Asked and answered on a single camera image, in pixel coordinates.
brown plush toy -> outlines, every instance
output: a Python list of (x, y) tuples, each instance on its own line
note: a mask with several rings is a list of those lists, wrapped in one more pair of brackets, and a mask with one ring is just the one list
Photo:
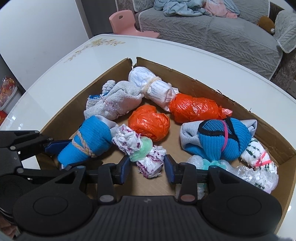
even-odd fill
[(257, 25), (264, 29), (266, 32), (274, 35), (274, 22), (267, 16), (262, 16)]

cardboard box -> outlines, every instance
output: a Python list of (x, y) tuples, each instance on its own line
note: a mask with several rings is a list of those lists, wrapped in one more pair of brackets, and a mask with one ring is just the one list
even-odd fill
[[(137, 66), (144, 66), (154, 72), (163, 81), (169, 82), (173, 87), (179, 89), (180, 93), (188, 94), (195, 97), (206, 97), (213, 99), (218, 105), (224, 108), (233, 110), (232, 117), (245, 120), (257, 119), (258, 128), (256, 131), (256, 138), (268, 149), (273, 160), (278, 165), (279, 183), (277, 188), (272, 192), (281, 203), (283, 209), (283, 216), (277, 230), (279, 229), (283, 218), (287, 212), (290, 200), (295, 186), (295, 171), (296, 171), (296, 151), (272, 126), (264, 120), (243, 108), (238, 103), (227, 98), (226, 96), (217, 93), (215, 90), (194, 80), (180, 72), (157, 63), (137, 58)], [(86, 101), (89, 95), (101, 93), (102, 86), (107, 80), (128, 80), (128, 74), (132, 69), (132, 61), (124, 59), (104, 74), (94, 80), (89, 86), (78, 93), (72, 100), (70, 100), (42, 129), (41, 133), (55, 140), (70, 138), (84, 121), (83, 111), (85, 110)], [(151, 104), (143, 98), (142, 104)], [(160, 107), (156, 106), (159, 112), (164, 112)], [(119, 117), (115, 120), (119, 125), (126, 123), (132, 112), (125, 116)], [(156, 143), (162, 145), (167, 153), (172, 155), (176, 162), (184, 162), (191, 155), (182, 150), (180, 144), (180, 125), (176, 124), (171, 119), (171, 127), (167, 137)], [(102, 156), (101, 161), (90, 161), (86, 164), (88, 169), (96, 169), (101, 163), (118, 163), (123, 156), (123, 153), (118, 150), (116, 146), (113, 147)], [(56, 168), (52, 158), (40, 154), (37, 160), (41, 169)], [(95, 185), (89, 185), (88, 195), (95, 196)], [(116, 187), (117, 194), (122, 195), (142, 195), (142, 196), (158, 196), (158, 195), (175, 195), (175, 187), (170, 185), (167, 181), (165, 170), (163, 168), (162, 174), (154, 179), (146, 179), (142, 174), (138, 173), (138, 168), (133, 166), (129, 174), (127, 182), (123, 186)]]

gold leaf pattern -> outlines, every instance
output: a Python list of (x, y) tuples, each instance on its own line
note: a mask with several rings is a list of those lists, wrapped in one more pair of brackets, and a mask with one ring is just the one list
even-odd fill
[(112, 46), (116, 46), (117, 44), (124, 44), (125, 42), (121, 42), (121, 41), (117, 41), (116, 39), (98, 39), (95, 41), (90, 42), (89, 44), (85, 45), (83, 47), (83, 49), (76, 51), (70, 58), (68, 58), (65, 62), (67, 61), (71, 61), (74, 57), (76, 57), (77, 55), (81, 54), (81, 52), (87, 48), (90, 47), (96, 47), (96, 46), (100, 46), (100, 45), (112, 45)]

orange plastic bundle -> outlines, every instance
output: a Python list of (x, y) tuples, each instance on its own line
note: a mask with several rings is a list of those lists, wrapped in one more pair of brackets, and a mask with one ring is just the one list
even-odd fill
[(155, 106), (146, 104), (132, 113), (128, 127), (152, 141), (160, 141), (170, 129), (170, 119), (163, 113), (157, 113)]
[(170, 103), (170, 112), (177, 123), (204, 121), (209, 119), (222, 120), (232, 115), (232, 110), (218, 106), (215, 101), (202, 97), (177, 94)]

white wall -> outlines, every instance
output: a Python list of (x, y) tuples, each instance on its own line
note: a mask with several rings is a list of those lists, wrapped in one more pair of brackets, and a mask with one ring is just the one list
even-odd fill
[(75, 0), (10, 0), (0, 10), (0, 53), (26, 90), (88, 39)]
[(271, 2), (275, 3), (276, 5), (279, 5), (280, 7), (286, 10), (293, 11), (293, 8), (289, 4), (287, 4), (285, 0), (271, 0)]

